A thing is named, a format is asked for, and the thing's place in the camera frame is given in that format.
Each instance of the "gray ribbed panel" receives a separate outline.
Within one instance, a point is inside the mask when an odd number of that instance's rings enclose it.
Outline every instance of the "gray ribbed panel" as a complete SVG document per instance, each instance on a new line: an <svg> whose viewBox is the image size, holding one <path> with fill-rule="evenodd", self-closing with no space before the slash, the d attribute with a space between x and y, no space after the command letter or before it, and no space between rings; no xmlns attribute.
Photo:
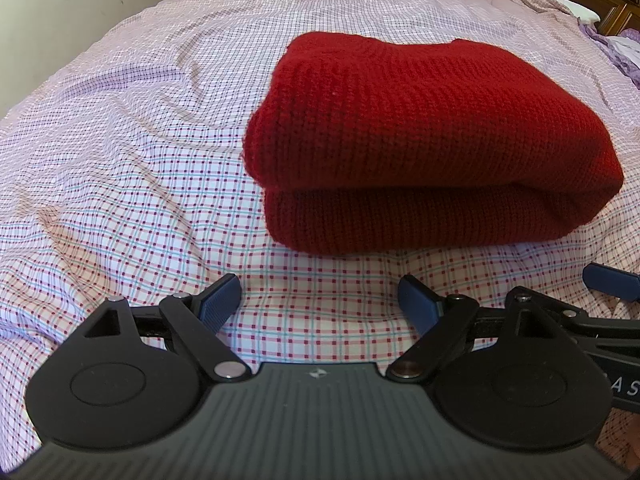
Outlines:
<svg viewBox="0 0 640 480"><path fill-rule="evenodd" d="M310 372L322 368L327 375ZM47 445L17 480L622 480L589 446L531 456L479 444L418 386L371 364L265 364L213 388L171 436L113 454Z"/></svg>

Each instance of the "plaid bedsheet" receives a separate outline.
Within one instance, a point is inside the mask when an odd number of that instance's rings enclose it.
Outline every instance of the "plaid bedsheet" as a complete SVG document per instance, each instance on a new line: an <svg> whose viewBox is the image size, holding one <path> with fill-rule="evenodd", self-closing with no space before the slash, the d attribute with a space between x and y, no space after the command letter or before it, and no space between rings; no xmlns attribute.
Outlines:
<svg viewBox="0 0 640 480"><path fill-rule="evenodd" d="M241 139L285 47L311 30L514 52L603 119L622 192L553 243L335 258L275 244ZM112 294L154 304L235 272L244 301L223 336L254 365L384 368L415 338L395 300L407 272L487 306L519 284L593 315L636 316L590 294L580 271L592 260L640 270L639 110L640 92L555 0L166 0L124 21L0 122L2 467L38 447L29 377ZM625 424L614 413L600 439L618 459Z"/></svg>

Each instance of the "white wall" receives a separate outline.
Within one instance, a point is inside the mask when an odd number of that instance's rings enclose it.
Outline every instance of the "white wall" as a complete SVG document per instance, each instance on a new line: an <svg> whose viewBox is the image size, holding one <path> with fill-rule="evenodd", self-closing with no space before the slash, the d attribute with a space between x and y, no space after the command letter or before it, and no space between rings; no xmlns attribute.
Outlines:
<svg viewBox="0 0 640 480"><path fill-rule="evenodd" d="M161 0L0 0L0 118L124 18Z"/></svg>

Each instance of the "checkered bedsheet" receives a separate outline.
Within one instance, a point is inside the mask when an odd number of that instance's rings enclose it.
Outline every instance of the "checkered bedsheet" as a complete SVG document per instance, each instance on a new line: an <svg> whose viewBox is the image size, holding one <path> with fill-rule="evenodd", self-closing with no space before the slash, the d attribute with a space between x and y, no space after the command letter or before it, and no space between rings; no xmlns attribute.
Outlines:
<svg viewBox="0 0 640 480"><path fill-rule="evenodd" d="M407 272L487 306L519 284L593 315L636 316L594 297L580 270L592 260L640 270L640 92L563 10L555 0L166 0L50 78L0 122L1 465L38 446L22 400L29 377L111 294L154 304L235 272L244 301L223 336L254 365L385 367L415 338L395 300ZM553 243L334 258L275 244L241 139L287 44L311 30L511 50L603 119L622 192ZM600 439L616 458L625 421L616 412Z"/></svg>

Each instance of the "folded red sweater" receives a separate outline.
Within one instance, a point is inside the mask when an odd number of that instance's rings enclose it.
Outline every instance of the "folded red sweater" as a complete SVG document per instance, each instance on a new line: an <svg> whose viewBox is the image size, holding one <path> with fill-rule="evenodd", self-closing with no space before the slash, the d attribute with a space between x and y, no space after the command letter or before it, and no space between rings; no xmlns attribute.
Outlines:
<svg viewBox="0 0 640 480"><path fill-rule="evenodd" d="M503 49L324 32L278 62L244 160L273 238L322 254L558 238L623 181L597 115Z"/></svg>

